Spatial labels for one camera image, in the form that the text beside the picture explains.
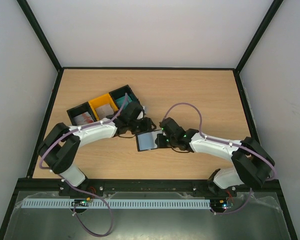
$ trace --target white enclosure wall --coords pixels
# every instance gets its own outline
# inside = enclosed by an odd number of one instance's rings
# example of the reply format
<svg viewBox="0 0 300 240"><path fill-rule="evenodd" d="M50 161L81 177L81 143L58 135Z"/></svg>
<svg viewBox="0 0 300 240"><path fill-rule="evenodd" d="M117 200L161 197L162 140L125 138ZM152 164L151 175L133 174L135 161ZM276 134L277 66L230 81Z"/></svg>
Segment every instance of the white enclosure wall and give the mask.
<svg viewBox="0 0 300 240"><path fill-rule="evenodd" d="M241 72L300 239L300 0L285 0Z"/></svg>
<svg viewBox="0 0 300 240"><path fill-rule="evenodd" d="M235 68L273 0L28 0L63 67Z"/></svg>
<svg viewBox="0 0 300 240"><path fill-rule="evenodd" d="M24 178L57 71L16 0L0 0L0 226Z"/></svg>

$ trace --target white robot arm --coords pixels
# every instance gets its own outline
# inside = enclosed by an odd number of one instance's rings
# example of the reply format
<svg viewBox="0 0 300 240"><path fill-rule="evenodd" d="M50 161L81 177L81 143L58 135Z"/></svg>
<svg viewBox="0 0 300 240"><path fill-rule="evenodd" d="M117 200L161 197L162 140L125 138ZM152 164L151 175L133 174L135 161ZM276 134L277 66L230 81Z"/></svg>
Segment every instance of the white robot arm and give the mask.
<svg viewBox="0 0 300 240"><path fill-rule="evenodd" d="M275 165L273 159L251 137L244 140L229 140L200 134L196 129L185 131L170 117L164 119L160 127L163 134L158 134L156 141L160 148L179 148L192 153L210 154L233 163L233 167L217 169L210 176L208 187L215 194L220 190L242 184L250 188L260 188L271 173L272 168L269 165ZM244 149L257 153L267 162Z"/></svg>
<svg viewBox="0 0 300 240"><path fill-rule="evenodd" d="M126 131L135 134L154 130L153 127L156 126L150 118L138 119L141 111L142 106L132 102L113 122L109 121L109 116L99 123L82 126L66 126L64 123L58 123L39 146L38 153L43 156L60 136L71 132L64 139L62 146L58 144L50 150L44 161L55 174L61 175L71 185L77 187L87 179L74 164L78 148L101 139L118 136ZM245 140L228 140L202 136L196 129L184 131L170 117L163 120L160 127L163 133L158 134L155 140L158 148L179 148L192 153L206 153L233 163L234 166L231 168L217 169L208 179L208 188L216 195L219 191L236 185L246 184L251 188L261 187L271 173L271 168L267 164L257 157L249 155L240 146L252 149L273 166L275 165L260 144L250 137L246 137Z"/></svg>

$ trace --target wooden tabletop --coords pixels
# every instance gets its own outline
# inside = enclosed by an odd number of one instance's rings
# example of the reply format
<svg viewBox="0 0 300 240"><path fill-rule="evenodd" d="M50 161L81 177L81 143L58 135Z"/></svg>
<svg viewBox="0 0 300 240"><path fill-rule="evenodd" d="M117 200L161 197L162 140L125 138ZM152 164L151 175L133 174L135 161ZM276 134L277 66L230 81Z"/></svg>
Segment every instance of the wooden tabletop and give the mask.
<svg viewBox="0 0 300 240"><path fill-rule="evenodd" d="M71 125L68 109L127 84L148 107L147 117L157 126L173 104L187 102L202 113L204 133L233 140L250 136L230 70L66 69L46 134L57 123ZM199 128L199 116L189 106L177 106L169 116L185 130ZM138 152L135 138L119 137L81 147L74 162L91 179L207 179L214 170L232 166L204 153L177 153L171 149ZM38 163L34 178L58 178L40 169Z"/></svg>

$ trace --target black edge trim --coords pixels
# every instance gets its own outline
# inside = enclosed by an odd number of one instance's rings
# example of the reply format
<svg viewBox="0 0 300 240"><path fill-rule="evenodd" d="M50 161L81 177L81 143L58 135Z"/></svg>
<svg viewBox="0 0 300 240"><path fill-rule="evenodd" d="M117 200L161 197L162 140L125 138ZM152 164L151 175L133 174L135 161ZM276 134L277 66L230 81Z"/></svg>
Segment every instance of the black edge trim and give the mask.
<svg viewBox="0 0 300 240"><path fill-rule="evenodd" d="M9 205L8 205L8 208L5 212L5 215L4 215L1 227L0 227L0 240L3 240L5 238L7 228L8 228L8 225L9 225L9 221L10 221L11 215L12 215L12 213L14 211L14 208L15 208L17 197L18 197L18 194L13 194L12 195L11 200L10 200Z"/></svg>
<svg viewBox="0 0 300 240"><path fill-rule="evenodd" d="M65 66L64 69L91 69L91 70L217 70L233 71L234 68L222 67L139 67L139 66Z"/></svg>
<svg viewBox="0 0 300 240"><path fill-rule="evenodd" d="M279 199L280 207L283 211L284 220L285 220L286 226L288 228L288 232L290 234L290 237L291 237L292 240L298 240L297 233L296 233L294 224L291 220L286 200L283 196L278 197L278 199Z"/></svg>
<svg viewBox="0 0 300 240"><path fill-rule="evenodd" d="M28 171L26 173L27 178L32 178L32 176L34 174L36 164L37 164L37 160L38 160L38 157L39 157L39 155L37 153L37 149L38 149L39 145L42 143L42 141L44 140L45 133L46 133L46 130L47 130L47 126L48 126L48 123L49 123L49 119L50 119L50 116L51 116L52 109L53 109L54 104L55 104L55 100L56 100L56 97L57 97L57 93L58 93L58 89L59 89L59 86L60 86L60 82L61 82L63 73L64 73L64 70L62 68L61 71L59 71L58 75L56 76L56 80L55 80L55 83L54 83L54 86L53 86L52 94L51 94L48 106L46 108L46 111L45 111L45 115L44 115L44 118L43 118L43 122L42 122L42 125L41 125L39 136L38 136L38 139L37 139L35 147L34 147L34 152L33 152L33 155L32 155L31 161L30 161Z"/></svg>
<svg viewBox="0 0 300 240"><path fill-rule="evenodd" d="M139 188L139 192L146 192L151 184L152 188L165 190L167 185L174 184L176 189L187 190L188 192L193 191L193 184L198 182L206 183L206 179L176 179L176 180L166 180L166 179L92 179L89 181L91 183L100 183L103 186L112 190L113 187L116 190L126 190L135 189L136 186ZM26 177L19 178L15 187L13 194L17 194L19 191L59 191L60 186L63 183L60 179L48 179L48 178L32 178L28 179ZM249 192L250 188L246 185L236 186L237 192ZM272 192L276 193L278 197L283 197L283 192L281 189L280 182L278 180L266 181L261 188L256 188L254 192Z"/></svg>
<svg viewBox="0 0 300 240"><path fill-rule="evenodd" d="M242 108L243 108L243 111L244 111L246 123L247 123L249 131L250 131L250 135L258 143L260 143L258 133L257 133L257 129L256 129L256 126L255 126L255 122L254 122L254 119L253 119L252 114L251 114L251 110L250 110L250 107L249 107L249 104L248 104L248 100L247 100L247 96L246 96L246 93L245 93L244 86L242 85L240 75L235 70L233 71L233 75L234 75L236 87L238 88L239 96L240 96L241 103L242 103Z"/></svg>
<svg viewBox="0 0 300 240"><path fill-rule="evenodd" d="M55 69L57 71L60 71L62 67L61 67L61 65L60 65L60 63L59 63L59 61L58 61L58 59L57 59L57 57L56 57L53 49L51 48L51 46L50 46L50 44L49 44L49 42L48 42L48 40L47 40L44 32L42 31L42 29L41 29L41 27L40 27L40 25L39 25L39 23L38 23L35 15L34 15L34 13L32 12L32 10L31 10L31 8L30 8L27 0L16 0L16 1L19 3L19 5L20 5L20 7L21 7L21 9L22 9L22 11L24 13L24 15L28 19L31 27L33 28L36 36L40 40L40 42L41 42L44 50L48 54L48 56L49 56L52 64L55 67Z"/></svg>
<svg viewBox="0 0 300 240"><path fill-rule="evenodd" d="M246 48L241 60L239 61L238 65L236 66L235 70L240 73L244 68L245 64L247 63L250 55L256 48L258 42L260 41L261 37L263 36L264 32L266 31L267 27L269 26L271 20L274 18L276 12L278 11L280 5L284 0L274 0L269 7L268 11L266 12L262 22L260 23L258 29L256 30L251 42L249 43L248 47Z"/></svg>

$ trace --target purple cable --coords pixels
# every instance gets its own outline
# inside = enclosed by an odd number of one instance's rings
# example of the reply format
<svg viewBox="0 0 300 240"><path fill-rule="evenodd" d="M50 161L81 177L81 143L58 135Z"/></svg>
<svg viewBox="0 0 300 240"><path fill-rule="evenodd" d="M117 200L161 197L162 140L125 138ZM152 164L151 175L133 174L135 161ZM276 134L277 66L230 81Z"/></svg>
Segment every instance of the purple cable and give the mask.
<svg viewBox="0 0 300 240"><path fill-rule="evenodd" d="M225 145L228 145L228 144L229 144L229 142L227 142L227 141L222 141L222 140L219 140L219 139L211 138L211 137L209 137L209 136L207 136L207 137L204 136L204 133L202 132L202 115L201 115L199 109L198 109L196 106L194 106L194 105L192 105L192 104L190 104L190 103L187 103L187 102L179 102L179 103L174 104L174 105L173 105L172 107L170 107L169 110L166 112L166 114L164 115L162 121L165 120L166 117L168 116L168 114L170 113L170 111L171 111L174 107L176 107L176 106L178 106L178 105L188 105L188 106L194 108L194 109L197 111L197 113L199 114L199 118L200 118L200 123L199 123L199 134L200 134L201 137L203 137L203 138L205 138L205 139L207 139L207 140L209 140L209 141L215 142L215 143L225 144ZM263 156L261 156L260 154L256 153L255 151L250 150L249 148L247 148L247 147L245 147L245 146L241 146L241 145L236 144L236 143L232 143L232 146L235 146L235 147L237 147L237 148L243 149L243 150L247 151L248 153L250 153L250 154L256 156L257 158L259 158L259 159L261 159L262 161L264 161L264 162L271 168L271 170L273 171L273 176L267 178L266 181L271 181L271 180L273 180L273 179L276 178L276 176L277 176L277 171L276 171L275 167L272 166L272 164L271 164L270 162L268 162ZM252 188L250 188L249 196L248 196L248 198L246 199L246 201L244 202L244 204L243 204L241 207L239 207L238 209L234 210L234 211L230 211L230 212L215 212L212 208L211 208L211 211L212 211L214 214L216 214L216 215L228 215L228 214L234 214L234 213L237 213L237 212L241 211L241 210L248 204L249 199L250 199L250 197L251 197L251 194L252 194Z"/></svg>
<svg viewBox="0 0 300 240"><path fill-rule="evenodd" d="M105 121L104 124L109 124L109 123L111 123L113 120L115 120L115 119L119 116L119 114L121 113L121 111L124 109L124 107L125 107L127 101L128 101L128 94L125 93L125 94L124 94L124 101L123 101L123 103L122 103L122 105L121 105L119 111L118 111L118 112L113 116L113 118L111 118L109 121ZM90 128L90 127L94 127L94 126L101 125L101 123L102 123L101 121L97 121L97 122L93 122L93 123L91 123L91 124L84 125L84 126L82 126L81 130L82 130L82 129L87 129L87 128ZM59 144L60 141L62 141L63 139L65 139L67 136L69 136L69 135L71 135L71 134L73 134L73 133L75 133L75 132L78 132L78 131L79 131L79 129L77 128L77 129L71 130L71 131L67 132L66 134L62 135L61 137L59 137L59 138L58 138L58 139L57 139L57 140L56 140L56 141L55 141L55 142L54 142L54 143L53 143L53 144L45 151L45 153L42 155L41 160L40 160L40 162L39 162L39 168L41 168L41 169L50 169L49 167L42 166L42 163L43 163L43 161L45 160L45 157L49 154L49 152L50 152L57 144ZM76 205L75 205L74 208L73 208L73 212L74 212L74 214L75 214L76 219L78 219L80 225L82 226L82 228L83 228L88 234L90 234L90 235L92 235L92 236L94 236L94 237L105 237L105 236L109 235L109 234L111 233L111 230L112 230L113 226L114 226L114 214L113 214L113 212L112 212L112 210L111 210L109 204L106 202L106 200L104 200L102 197L99 197L98 195L95 195L95 194L93 194L93 193L91 193L91 192L84 191L84 190L80 190L80 189L76 188L75 186L72 186L71 183L68 182L68 181L65 180L65 179L64 179L64 181L65 181L65 182L70 186L70 188L72 188L73 190L78 191L78 192L80 192L80 193L84 193L84 194L91 195L91 196L93 196L93 197L95 197L95 198L97 198L97 199L100 199L101 201L104 202L104 204L105 204L105 205L107 206L107 208L109 209L110 216L111 216L111 224L110 224L109 230L108 230L105 234L97 234L97 233L94 233L94 232L90 231L90 230L83 224L83 222L80 220L80 218L79 218L79 217L77 216L77 214L75 213L75 211L76 211Z"/></svg>
<svg viewBox="0 0 300 240"><path fill-rule="evenodd" d="M73 190L77 191L77 192L80 192L80 193L84 193L84 194L89 194L97 199L100 199L105 205L106 207L109 209L109 212L110 212L110 216L111 216L111 224L110 224L110 227L109 227L109 230L105 233L105 234L97 234L97 233L94 233L93 231L90 231L85 225L84 223L81 221L81 219L79 218L78 214L76 213L76 207L77 207L77 204L73 207L73 214L74 216L76 217L76 219L78 219L80 225L82 226L82 228L90 235L94 236L94 237L105 237L105 236L108 236L110 233L111 233L111 230L114 226L114 213L112 212L109 204L107 203L106 200L104 200L102 197L96 195L96 194L93 194L92 192L88 192L88 191L84 191L84 190L81 190L81 189L78 189L74 186L71 185L70 182L68 182L67 180L64 180L69 186L70 188L72 188Z"/></svg>
<svg viewBox="0 0 300 240"><path fill-rule="evenodd" d="M125 107L125 104L127 103L128 101L128 94L125 93L124 94L124 101L119 109L119 111L113 116L113 118L111 118L109 121L105 121L104 124L109 124L111 123L113 120L115 120L119 114L121 113L121 111L124 109ZM81 130L83 129L87 129L87 128L90 128L90 127L94 127L94 126L98 126L101 124L101 121L96 121L96 122L93 122L93 123L90 123L90 124L87 124L87 125L84 125L82 126ZM46 151L45 153L42 155L41 157L41 160L39 162L39 168L41 169L50 169L48 166L42 166L42 163L44 162L46 156L50 153L50 151L56 146L59 144L60 141L62 141L63 139L65 139L67 136L75 133L75 132L78 132L79 131L79 128L76 128L76 129L73 129L69 132L67 132L66 134L62 135L61 137L59 137Z"/></svg>
<svg viewBox="0 0 300 240"><path fill-rule="evenodd" d="M203 138L205 138L205 139L207 139L207 140L209 140L209 141L218 143L218 144L229 145L229 142L227 142L227 141L222 141L222 140L219 140L219 139L211 138L211 137L209 137L209 136L207 136L207 137L204 136L204 133L202 132L202 115L201 115L199 109L198 109L196 106L194 106L194 105L192 105L192 104L190 104L190 103L187 103L187 102L179 102L179 103L174 104L174 105L173 105L172 107L170 107L169 110L166 112L166 114L164 115L162 121L165 120L166 117L168 116L168 114L170 113L170 111L171 111L174 107L176 107L176 106L178 106L178 105L188 105L188 106L194 108L194 109L197 111L197 113L199 114L199 118L200 118L200 123L199 123L199 134L200 134L201 137L203 137ZM270 162L268 162L267 159L265 159L263 156L261 156L260 154L256 153L255 151L250 150L249 148L247 148L247 147L245 147L245 146L241 146L241 145L236 144L236 143L233 143L232 145L235 146L235 147L237 147L237 148L240 148L240 149L242 149L242 150L245 150L245 151L249 152L250 154L256 156L257 158L259 158L259 159L261 159L262 161L264 161L264 162L271 168L271 170L273 171L273 176L267 178L266 181L271 181L271 180L273 180L273 179L275 179L275 178L277 177L277 171L276 171L275 167L272 166L272 164L271 164Z"/></svg>

